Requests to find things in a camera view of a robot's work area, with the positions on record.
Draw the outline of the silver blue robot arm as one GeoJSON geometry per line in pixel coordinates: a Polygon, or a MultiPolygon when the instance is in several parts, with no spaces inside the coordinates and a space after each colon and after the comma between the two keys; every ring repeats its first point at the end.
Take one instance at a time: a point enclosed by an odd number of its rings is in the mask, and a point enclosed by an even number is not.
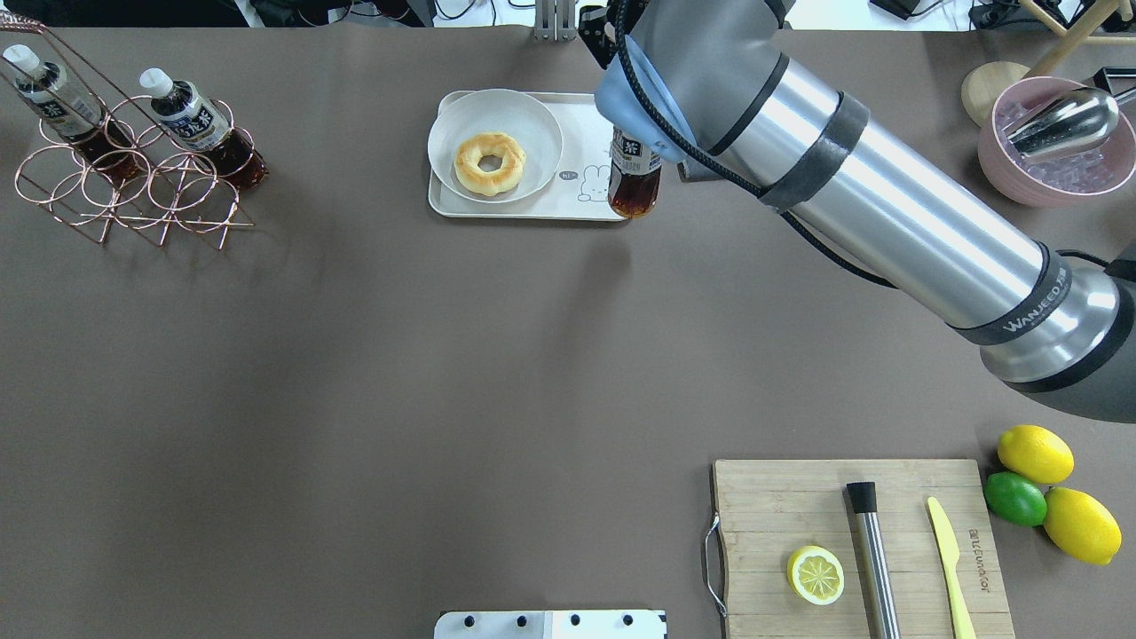
{"type": "Polygon", "coordinates": [[[1135,417],[1133,279],[1076,268],[772,44],[787,1],[611,1],[594,99],[666,161],[696,161],[808,226],[978,345],[1006,387],[1135,417]]]}

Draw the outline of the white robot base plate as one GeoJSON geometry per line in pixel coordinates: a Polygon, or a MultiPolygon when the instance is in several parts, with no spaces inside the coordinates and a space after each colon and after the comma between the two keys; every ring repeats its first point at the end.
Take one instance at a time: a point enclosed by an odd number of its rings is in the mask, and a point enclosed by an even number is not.
{"type": "Polygon", "coordinates": [[[665,611],[577,608],[546,611],[450,611],[438,616],[434,638],[667,638],[665,611]]]}

